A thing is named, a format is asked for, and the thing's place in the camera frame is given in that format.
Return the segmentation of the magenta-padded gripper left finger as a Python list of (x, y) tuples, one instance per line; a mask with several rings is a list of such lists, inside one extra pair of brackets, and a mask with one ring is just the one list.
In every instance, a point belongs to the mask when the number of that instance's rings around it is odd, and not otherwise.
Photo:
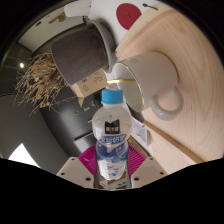
[(70, 157), (57, 175), (84, 188), (98, 187), (98, 168), (95, 146), (86, 149), (79, 157)]

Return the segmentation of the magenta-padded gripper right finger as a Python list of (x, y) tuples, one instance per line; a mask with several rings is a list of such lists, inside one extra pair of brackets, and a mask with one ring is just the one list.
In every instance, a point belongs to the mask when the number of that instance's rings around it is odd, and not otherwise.
[(167, 175), (153, 157), (147, 157), (134, 147), (129, 147), (127, 158), (127, 188), (140, 188)]

